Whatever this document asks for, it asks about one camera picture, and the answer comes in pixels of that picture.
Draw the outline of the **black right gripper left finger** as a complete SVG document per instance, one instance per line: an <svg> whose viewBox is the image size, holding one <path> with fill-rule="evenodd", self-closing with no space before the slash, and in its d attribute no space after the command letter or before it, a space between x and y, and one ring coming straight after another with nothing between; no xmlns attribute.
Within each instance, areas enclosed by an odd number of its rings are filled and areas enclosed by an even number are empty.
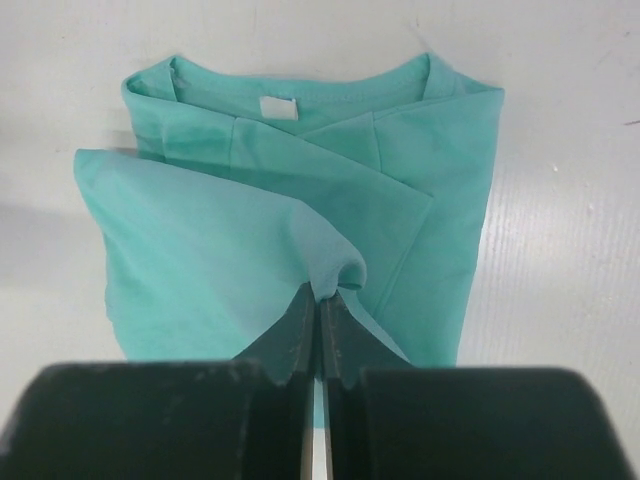
<svg viewBox="0 0 640 480"><path fill-rule="evenodd" d="M307 479L316 304L227 361L58 363L1 435L5 479Z"/></svg>

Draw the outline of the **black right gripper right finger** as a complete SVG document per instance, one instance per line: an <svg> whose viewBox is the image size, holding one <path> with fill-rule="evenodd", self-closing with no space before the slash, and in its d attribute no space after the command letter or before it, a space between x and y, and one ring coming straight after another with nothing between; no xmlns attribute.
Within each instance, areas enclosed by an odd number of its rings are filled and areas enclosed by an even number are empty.
<svg viewBox="0 0 640 480"><path fill-rule="evenodd" d="M318 320L332 479L626 479L604 405L561 368L417 368L340 297Z"/></svg>

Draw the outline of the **teal t shirt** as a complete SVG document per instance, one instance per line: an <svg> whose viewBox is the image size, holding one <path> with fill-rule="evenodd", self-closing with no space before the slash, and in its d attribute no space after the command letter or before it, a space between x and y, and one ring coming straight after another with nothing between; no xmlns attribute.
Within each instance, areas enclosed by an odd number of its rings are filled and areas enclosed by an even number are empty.
<svg viewBox="0 0 640 480"><path fill-rule="evenodd" d="M130 361L236 356L309 284L419 367L455 363L501 88L422 54L359 81L173 56L124 80L137 152L77 151Z"/></svg>

